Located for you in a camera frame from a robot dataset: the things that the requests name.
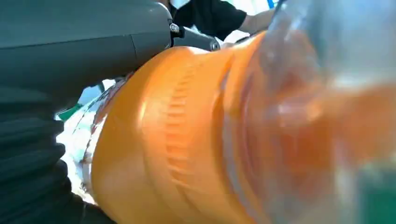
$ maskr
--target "transparent plastic sheet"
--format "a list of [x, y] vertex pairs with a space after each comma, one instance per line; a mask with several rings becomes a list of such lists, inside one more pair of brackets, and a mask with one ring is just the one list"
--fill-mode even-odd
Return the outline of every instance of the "transparent plastic sheet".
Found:
[[58, 142], [66, 146], [66, 154], [62, 159], [68, 165], [72, 191], [89, 203], [95, 204], [91, 188], [91, 166], [106, 121], [106, 106], [124, 83], [125, 80], [117, 82], [73, 114], [65, 123], [65, 131], [58, 137]]
[[247, 73], [241, 152], [273, 223], [368, 223], [367, 189], [395, 195], [395, 21], [392, 0], [277, 13]]

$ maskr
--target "dark gray machine housing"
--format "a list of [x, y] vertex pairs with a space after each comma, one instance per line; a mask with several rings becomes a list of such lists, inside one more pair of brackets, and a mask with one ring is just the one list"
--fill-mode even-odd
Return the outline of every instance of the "dark gray machine housing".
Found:
[[3, 0], [0, 84], [57, 95], [125, 75], [170, 46], [170, 23], [148, 0]]

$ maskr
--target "green object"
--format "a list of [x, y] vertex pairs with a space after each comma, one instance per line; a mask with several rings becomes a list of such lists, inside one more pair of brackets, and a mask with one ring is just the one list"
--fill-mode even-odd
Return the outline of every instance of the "green object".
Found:
[[81, 107], [83, 107], [83, 105], [81, 104], [76, 104], [74, 105], [74, 107], [70, 108], [69, 110], [66, 110], [62, 113], [58, 114], [58, 117], [62, 120], [62, 121], [67, 121], [76, 111], [78, 111]]
[[364, 224], [396, 223], [396, 175], [381, 171], [382, 182], [361, 178], [362, 218]]

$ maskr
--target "person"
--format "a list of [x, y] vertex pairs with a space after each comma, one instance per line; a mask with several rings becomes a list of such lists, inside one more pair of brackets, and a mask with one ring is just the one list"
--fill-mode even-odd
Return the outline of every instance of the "person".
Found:
[[235, 30], [249, 34], [265, 30], [271, 23], [274, 10], [256, 15], [236, 9], [223, 0], [159, 0], [170, 11], [179, 26], [195, 26], [201, 33], [224, 41]]

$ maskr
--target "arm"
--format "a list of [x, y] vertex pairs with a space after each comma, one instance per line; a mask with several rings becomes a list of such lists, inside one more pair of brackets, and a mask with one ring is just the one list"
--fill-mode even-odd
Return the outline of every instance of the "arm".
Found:
[[238, 29], [242, 32], [254, 34], [260, 30], [265, 30], [271, 23], [272, 16], [274, 15], [274, 9], [261, 12], [256, 15], [247, 15], [243, 21], [241, 27]]

